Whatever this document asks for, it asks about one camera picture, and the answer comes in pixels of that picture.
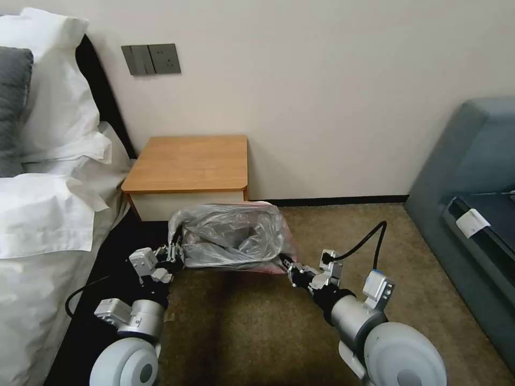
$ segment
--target white duvet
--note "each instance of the white duvet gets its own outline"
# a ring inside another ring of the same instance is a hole
[[[110,163],[26,164],[29,174],[0,179],[0,386],[44,382],[70,321],[64,302],[126,213],[120,185],[131,162],[114,130],[99,129]]]

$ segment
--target black headboard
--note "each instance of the black headboard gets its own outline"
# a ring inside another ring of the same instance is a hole
[[[75,51],[75,58],[80,71],[90,85],[93,99],[100,111],[100,120],[111,124],[120,138],[130,158],[136,158],[136,152],[127,134],[113,91],[107,80],[106,73],[98,59],[98,55],[90,39],[84,35],[82,42]]]

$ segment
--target gray sofa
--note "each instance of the gray sofa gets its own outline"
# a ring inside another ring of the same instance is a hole
[[[406,210],[515,373],[515,98],[465,102],[418,176]],[[455,221],[490,223],[466,238]]]

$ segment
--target wooden nightstand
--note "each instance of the wooden nightstand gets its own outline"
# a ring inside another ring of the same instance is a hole
[[[152,137],[122,185],[143,221],[247,197],[247,137]]]

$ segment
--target wooden tabletop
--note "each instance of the wooden tabletop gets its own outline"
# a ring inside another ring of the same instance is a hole
[[[247,187],[247,137],[152,137],[122,190],[130,194],[238,191]]]

